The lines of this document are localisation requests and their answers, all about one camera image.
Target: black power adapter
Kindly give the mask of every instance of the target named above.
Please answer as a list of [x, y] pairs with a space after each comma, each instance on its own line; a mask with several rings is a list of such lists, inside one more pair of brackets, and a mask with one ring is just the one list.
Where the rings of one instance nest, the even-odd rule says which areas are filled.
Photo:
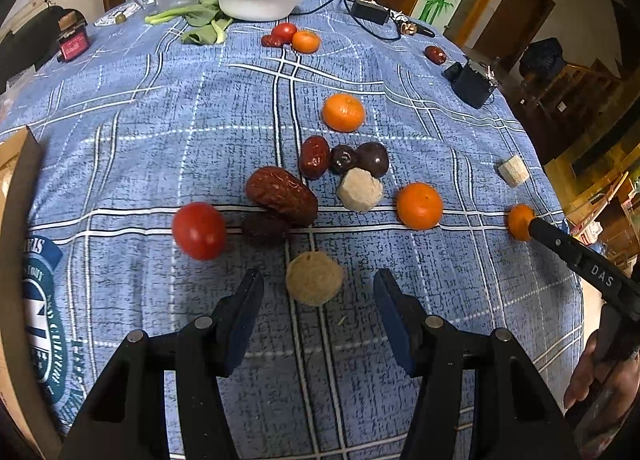
[[379, 25], [383, 25], [389, 21], [389, 8], [384, 8], [383, 6], [367, 1], [354, 0], [351, 5], [351, 14], [360, 19], [378, 23]]

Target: human hand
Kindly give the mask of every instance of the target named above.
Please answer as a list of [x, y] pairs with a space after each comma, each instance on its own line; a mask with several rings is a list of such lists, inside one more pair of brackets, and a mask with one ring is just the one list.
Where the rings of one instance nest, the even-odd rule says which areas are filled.
[[600, 411], [590, 430], [598, 433], [618, 423], [632, 407], [640, 386], [640, 360], [636, 357], [617, 363], [594, 364], [593, 354], [598, 342], [598, 331], [587, 340], [569, 386], [564, 393], [564, 407], [568, 410], [589, 395], [591, 384], [598, 380], [604, 388], [614, 390], [608, 404]]

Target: wooden door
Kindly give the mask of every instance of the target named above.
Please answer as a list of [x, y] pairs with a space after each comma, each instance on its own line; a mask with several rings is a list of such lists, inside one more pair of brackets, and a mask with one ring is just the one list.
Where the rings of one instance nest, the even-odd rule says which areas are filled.
[[474, 49], [490, 59], [499, 57], [511, 70], [554, 6], [552, 0], [502, 0]]

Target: tablecloth logo print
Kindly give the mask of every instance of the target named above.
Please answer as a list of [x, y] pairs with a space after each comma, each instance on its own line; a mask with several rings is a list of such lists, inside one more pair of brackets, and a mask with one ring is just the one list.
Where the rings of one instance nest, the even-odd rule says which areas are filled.
[[62, 251], [46, 237], [29, 237], [24, 243], [22, 300], [31, 359], [38, 381], [50, 402], [65, 393], [67, 348], [60, 313], [53, 297], [53, 271]]

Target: cardboard box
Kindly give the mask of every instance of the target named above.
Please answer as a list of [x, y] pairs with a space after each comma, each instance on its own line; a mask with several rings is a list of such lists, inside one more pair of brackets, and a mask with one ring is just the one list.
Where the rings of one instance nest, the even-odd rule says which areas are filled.
[[31, 448], [56, 460], [61, 441], [31, 363], [22, 254], [42, 150], [27, 126], [0, 144], [0, 398]]

